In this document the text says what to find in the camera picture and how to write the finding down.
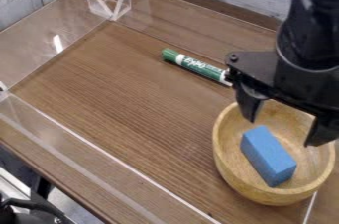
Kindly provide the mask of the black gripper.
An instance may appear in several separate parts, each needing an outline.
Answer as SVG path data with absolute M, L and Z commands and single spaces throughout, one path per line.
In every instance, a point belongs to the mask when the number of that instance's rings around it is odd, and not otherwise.
M 245 118 L 254 122 L 262 104 L 274 99 L 314 116 L 305 146 L 339 138 L 339 66 L 306 69 L 279 52 L 235 52 L 226 58 Z

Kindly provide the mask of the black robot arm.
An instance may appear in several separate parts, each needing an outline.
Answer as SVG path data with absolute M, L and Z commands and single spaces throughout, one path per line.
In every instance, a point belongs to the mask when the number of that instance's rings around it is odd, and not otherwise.
M 246 119 L 273 99 L 314 116 L 305 144 L 339 139 L 339 0 L 291 0 L 271 52 L 227 56 Z

